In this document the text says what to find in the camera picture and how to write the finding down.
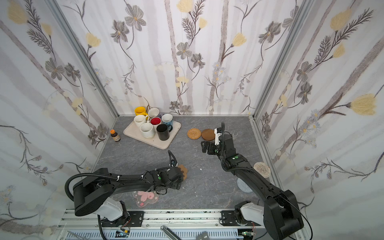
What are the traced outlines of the round wooden coaster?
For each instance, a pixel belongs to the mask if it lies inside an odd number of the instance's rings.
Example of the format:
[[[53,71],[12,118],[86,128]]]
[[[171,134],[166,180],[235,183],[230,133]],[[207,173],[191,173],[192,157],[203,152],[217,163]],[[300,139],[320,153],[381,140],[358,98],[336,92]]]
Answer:
[[[205,141],[213,141],[216,137],[215,131],[213,129],[203,130],[201,136]]]

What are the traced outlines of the cork paw print coaster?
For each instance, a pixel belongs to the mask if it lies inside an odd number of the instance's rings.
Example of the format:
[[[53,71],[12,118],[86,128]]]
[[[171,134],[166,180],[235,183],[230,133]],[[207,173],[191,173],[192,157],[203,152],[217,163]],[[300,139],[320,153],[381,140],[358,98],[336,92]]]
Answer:
[[[188,176],[188,169],[184,165],[178,165],[178,168],[181,170],[183,174],[183,180],[185,181]]]

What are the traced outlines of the woven rattan round coaster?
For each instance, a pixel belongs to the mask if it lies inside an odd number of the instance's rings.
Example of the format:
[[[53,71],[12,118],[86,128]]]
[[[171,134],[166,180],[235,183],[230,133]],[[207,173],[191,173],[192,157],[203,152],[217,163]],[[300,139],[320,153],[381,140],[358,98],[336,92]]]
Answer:
[[[188,130],[187,136],[192,140],[197,140],[201,137],[202,132],[199,129],[193,128]]]

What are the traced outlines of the pink flower coaster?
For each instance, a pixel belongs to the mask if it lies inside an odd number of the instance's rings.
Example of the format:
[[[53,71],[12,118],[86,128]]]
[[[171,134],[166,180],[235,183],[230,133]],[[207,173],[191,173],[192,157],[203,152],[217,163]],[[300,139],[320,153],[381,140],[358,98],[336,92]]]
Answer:
[[[159,195],[156,192],[135,191],[133,197],[136,199],[135,202],[139,208],[154,204],[159,200]]]

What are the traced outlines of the grey round coaster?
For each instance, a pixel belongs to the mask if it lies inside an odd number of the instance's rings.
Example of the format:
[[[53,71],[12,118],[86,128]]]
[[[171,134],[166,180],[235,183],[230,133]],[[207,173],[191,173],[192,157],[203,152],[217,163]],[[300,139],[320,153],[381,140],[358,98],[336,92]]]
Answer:
[[[239,189],[244,193],[252,193],[253,190],[240,178],[237,179],[237,185]]]

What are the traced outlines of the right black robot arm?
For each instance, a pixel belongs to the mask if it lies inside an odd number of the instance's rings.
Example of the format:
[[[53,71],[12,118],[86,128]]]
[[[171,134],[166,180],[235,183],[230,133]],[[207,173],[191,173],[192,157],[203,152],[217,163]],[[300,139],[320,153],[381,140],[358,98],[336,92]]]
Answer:
[[[250,162],[236,152],[230,134],[220,134],[218,143],[201,142],[202,152],[216,155],[226,172],[230,172],[244,181],[264,203],[263,212],[252,203],[241,206],[241,215],[246,221],[257,222],[258,216],[267,233],[274,240],[283,240],[304,227],[303,217],[298,209],[296,196],[289,190],[282,191],[259,174]]]

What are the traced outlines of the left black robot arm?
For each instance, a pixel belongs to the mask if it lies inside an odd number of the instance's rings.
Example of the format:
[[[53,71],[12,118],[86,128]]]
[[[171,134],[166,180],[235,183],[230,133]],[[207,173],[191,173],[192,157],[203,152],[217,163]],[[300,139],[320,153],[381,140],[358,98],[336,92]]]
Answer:
[[[65,192],[74,202],[77,217],[93,214],[114,194],[127,192],[161,192],[179,190],[184,173],[179,167],[160,168],[141,175],[117,175],[101,168],[94,173],[81,173],[70,177]]]

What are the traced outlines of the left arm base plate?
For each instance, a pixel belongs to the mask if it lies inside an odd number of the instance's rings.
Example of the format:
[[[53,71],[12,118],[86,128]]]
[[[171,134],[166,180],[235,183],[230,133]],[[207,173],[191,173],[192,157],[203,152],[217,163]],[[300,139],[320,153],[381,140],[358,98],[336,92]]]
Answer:
[[[129,211],[114,221],[101,219],[102,227],[141,227],[144,220],[144,211]]]

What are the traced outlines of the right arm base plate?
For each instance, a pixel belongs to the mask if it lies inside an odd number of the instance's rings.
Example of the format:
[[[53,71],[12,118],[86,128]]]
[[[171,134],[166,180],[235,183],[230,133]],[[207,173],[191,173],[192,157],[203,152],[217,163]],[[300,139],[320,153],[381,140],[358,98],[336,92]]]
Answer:
[[[223,210],[221,211],[221,218],[219,223],[224,227],[259,227],[251,221],[246,221],[240,217],[240,213],[236,210]]]

